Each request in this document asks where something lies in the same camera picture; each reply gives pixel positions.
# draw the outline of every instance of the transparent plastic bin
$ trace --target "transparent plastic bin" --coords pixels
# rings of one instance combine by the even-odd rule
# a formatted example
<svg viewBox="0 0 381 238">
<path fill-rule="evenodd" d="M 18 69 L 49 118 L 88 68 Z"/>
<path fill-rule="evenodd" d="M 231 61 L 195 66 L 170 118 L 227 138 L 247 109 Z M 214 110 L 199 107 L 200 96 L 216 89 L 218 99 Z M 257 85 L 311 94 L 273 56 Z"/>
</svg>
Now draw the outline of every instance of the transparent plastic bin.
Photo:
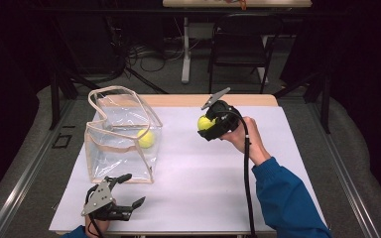
<svg viewBox="0 0 381 238">
<path fill-rule="evenodd" d="M 90 180 L 131 174 L 127 182 L 154 182 L 163 124 L 153 109 L 122 86 L 92 90 L 88 102 L 98 116 L 84 133 Z"/>
</svg>

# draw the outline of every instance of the white table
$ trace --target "white table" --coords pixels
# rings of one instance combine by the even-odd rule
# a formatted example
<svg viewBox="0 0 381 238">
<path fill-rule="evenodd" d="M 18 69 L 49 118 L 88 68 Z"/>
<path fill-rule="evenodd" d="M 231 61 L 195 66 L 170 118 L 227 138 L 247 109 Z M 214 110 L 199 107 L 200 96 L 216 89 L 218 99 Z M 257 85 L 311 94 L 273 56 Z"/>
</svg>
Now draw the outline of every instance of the white table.
<svg viewBox="0 0 381 238">
<path fill-rule="evenodd" d="M 240 9 L 239 2 L 226 3 L 224 0 L 163 0 L 163 6 L 170 8 L 236 8 Z M 250 8 L 309 8 L 311 0 L 246 0 L 247 9 Z M 184 67 L 182 83 L 190 82 L 191 52 L 189 44 L 190 23 L 188 17 L 184 22 Z M 258 68 L 260 78 L 263 78 L 265 68 Z"/>
<path fill-rule="evenodd" d="M 243 155 L 228 142 L 207 142 L 197 133 L 197 118 L 205 112 L 200 106 L 208 96 L 152 95 L 145 98 L 164 124 L 155 182 L 122 183 L 113 188 L 118 205 L 131 205 L 142 196 L 146 196 L 146 200 L 129 221 L 112 221 L 108 234 L 249 234 Z M 322 216 L 287 118 L 274 97 L 225 95 L 222 99 L 236 106 L 242 115 L 257 120 L 265 146 L 281 165 L 303 180 Z M 82 149 L 50 226 L 51 231 L 65 233 L 83 224 L 80 213 L 86 192 L 92 186 Z M 250 186 L 255 229 L 271 232 L 273 230 L 265 225 L 251 173 Z"/>
</svg>

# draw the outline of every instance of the chair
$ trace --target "chair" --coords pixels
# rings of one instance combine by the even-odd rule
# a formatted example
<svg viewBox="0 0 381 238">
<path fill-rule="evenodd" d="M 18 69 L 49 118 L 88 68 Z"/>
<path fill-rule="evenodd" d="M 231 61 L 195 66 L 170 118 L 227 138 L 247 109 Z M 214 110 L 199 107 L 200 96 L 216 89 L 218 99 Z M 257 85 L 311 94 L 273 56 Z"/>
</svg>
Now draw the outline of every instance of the chair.
<svg viewBox="0 0 381 238">
<path fill-rule="evenodd" d="M 274 42 L 283 29 L 280 18 L 263 13 L 233 13 L 221 17 L 212 29 L 211 53 L 208 63 L 209 93 L 212 90 L 214 66 L 264 67 L 260 79 L 263 92 Z M 262 38 L 270 36 L 266 46 Z"/>
</svg>

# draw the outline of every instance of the tennis ball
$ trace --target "tennis ball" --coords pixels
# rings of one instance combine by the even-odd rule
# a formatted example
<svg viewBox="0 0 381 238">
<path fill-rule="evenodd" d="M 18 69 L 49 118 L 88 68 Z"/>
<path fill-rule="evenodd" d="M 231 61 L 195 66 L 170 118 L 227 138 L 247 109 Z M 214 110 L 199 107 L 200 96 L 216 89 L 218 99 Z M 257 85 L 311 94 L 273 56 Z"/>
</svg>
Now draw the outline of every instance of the tennis ball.
<svg viewBox="0 0 381 238">
<path fill-rule="evenodd" d="M 209 129 L 213 125 L 215 125 L 215 119 L 211 121 L 205 115 L 200 116 L 197 120 L 197 129 L 199 131 Z"/>
<path fill-rule="evenodd" d="M 137 136 L 140 137 L 142 134 L 145 133 L 145 131 L 146 131 L 145 129 L 142 129 L 141 131 L 138 132 Z M 154 136 L 154 133 L 152 133 L 151 131 L 147 131 L 147 134 L 141 137 L 138 140 L 138 143 L 141 148 L 147 149 L 154 145 L 155 139 L 156 138 Z"/>
</svg>

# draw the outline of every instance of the floor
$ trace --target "floor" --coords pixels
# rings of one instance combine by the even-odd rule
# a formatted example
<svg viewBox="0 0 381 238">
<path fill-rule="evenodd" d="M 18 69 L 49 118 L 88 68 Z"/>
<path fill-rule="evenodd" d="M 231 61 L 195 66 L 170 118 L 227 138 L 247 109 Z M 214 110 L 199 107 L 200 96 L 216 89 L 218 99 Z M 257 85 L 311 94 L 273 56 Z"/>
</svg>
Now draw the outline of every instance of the floor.
<svg viewBox="0 0 381 238">
<path fill-rule="evenodd" d="M 269 83 L 265 93 L 274 93 L 286 86 L 280 73 L 291 48 L 292 40 L 283 39 L 273 55 Z M 143 51 L 131 67 L 152 83 L 171 94 L 207 93 L 207 42 L 191 42 L 190 82 L 182 84 L 181 54 L 171 53 L 170 59 L 152 57 Z M 247 77 L 245 70 L 235 70 L 216 78 Z M 100 80 L 96 75 L 86 75 Z M 123 85 L 140 94 L 156 91 L 129 73 L 98 83 L 100 86 Z M 228 84 L 217 84 L 214 91 Z M 77 84 L 79 97 L 64 100 L 62 121 L 54 131 L 51 125 L 50 89 L 39 92 L 40 110 L 23 147 L 0 184 L 0 237 L 58 237 L 49 224 L 64 192 L 77 152 L 82 145 L 84 123 L 92 118 L 86 95 L 88 88 Z M 288 116 L 305 166 L 316 191 L 320 206 L 334 237 L 381 237 L 381 190 L 368 170 L 367 145 L 346 115 L 344 109 L 331 100 L 329 127 L 323 132 L 318 123 L 318 104 L 306 104 L 298 88 L 280 98 L 279 104 Z M 231 93 L 254 93 L 253 86 L 240 86 Z M 69 150 L 53 148 L 61 134 L 72 135 Z"/>
</svg>

